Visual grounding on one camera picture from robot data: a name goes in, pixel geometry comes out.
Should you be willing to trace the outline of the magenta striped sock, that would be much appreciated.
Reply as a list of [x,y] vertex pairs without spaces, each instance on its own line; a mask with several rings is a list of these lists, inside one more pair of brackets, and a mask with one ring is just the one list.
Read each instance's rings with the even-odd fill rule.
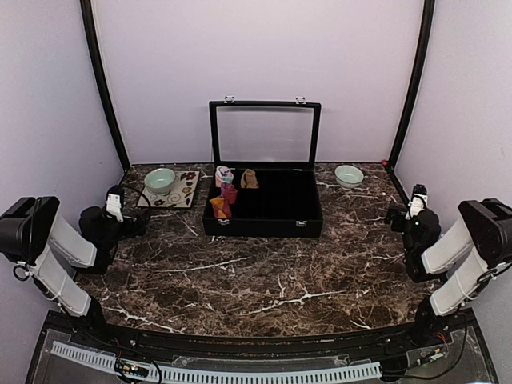
[[224,197],[218,196],[216,198],[212,198],[210,200],[210,204],[212,206],[214,217],[216,219],[231,219],[232,218],[230,204]]

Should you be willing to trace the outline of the brown sock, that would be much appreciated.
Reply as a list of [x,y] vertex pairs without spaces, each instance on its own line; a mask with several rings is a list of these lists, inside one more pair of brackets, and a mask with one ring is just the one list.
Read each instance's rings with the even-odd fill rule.
[[242,174],[240,186],[243,189],[258,189],[259,183],[256,172],[252,169],[246,169]]

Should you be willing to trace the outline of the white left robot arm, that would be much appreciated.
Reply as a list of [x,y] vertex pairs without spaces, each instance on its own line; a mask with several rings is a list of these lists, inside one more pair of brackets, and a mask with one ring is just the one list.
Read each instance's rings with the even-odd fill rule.
[[63,217],[55,196],[20,198],[1,215],[1,252],[13,263],[16,279],[32,280],[47,299],[72,318],[85,321],[81,334],[96,349],[112,343],[112,329],[103,324],[98,300],[76,283],[62,263],[80,274],[103,275],[121,241],[144,235],[151,208],[125,216],[128,189],[123,184],[112,186],[104,206],[81,212],[77,229]]

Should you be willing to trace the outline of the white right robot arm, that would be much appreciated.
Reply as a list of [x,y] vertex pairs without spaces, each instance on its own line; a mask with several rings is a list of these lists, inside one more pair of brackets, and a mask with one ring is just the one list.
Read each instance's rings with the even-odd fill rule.
[[424,347],[438,336],[439,318],[475,300],[511,268],[511,208],[496,198],[462,201],[458,219],[443,231],[427,205],[426,188],[417,184],[413,192],[406,205],[390,204],[384,221],[402,236],[409,278],[442,282],[419,304],[416,323],[408,330],[409,341]]

